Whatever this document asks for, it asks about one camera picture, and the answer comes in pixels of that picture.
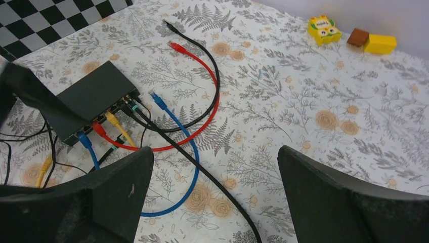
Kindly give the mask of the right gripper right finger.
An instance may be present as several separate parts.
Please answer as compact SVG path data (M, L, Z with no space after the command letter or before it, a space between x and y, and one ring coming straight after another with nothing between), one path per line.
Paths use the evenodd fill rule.
M381 187L282 146L281 174L298 242L428 242L428 197Z

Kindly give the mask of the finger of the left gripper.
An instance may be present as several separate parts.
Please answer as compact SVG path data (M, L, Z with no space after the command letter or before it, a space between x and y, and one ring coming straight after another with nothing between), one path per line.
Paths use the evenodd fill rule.
M40 112L74 123L76 128L88 125L77 99L83 88L75 83L54 95L27 67L12 62L1 64L1 125L8 118L17 99Z

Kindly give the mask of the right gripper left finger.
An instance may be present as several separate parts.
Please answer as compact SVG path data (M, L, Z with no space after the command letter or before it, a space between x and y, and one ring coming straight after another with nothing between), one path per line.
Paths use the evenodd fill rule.
M143 147L49 188L1 187L1 242L133 242L154 154Z

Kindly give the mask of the black network switch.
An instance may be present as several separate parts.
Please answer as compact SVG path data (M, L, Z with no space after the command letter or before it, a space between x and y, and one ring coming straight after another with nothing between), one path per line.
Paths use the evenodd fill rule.
M106 121L105 112L117 113L124 105L124 98L137 98L137 87L110 61L62 91L57 97L73 111L90 122L80 125L52 112L42 111L59 139L73 146L78 142L77 133L90 133L92 122Z

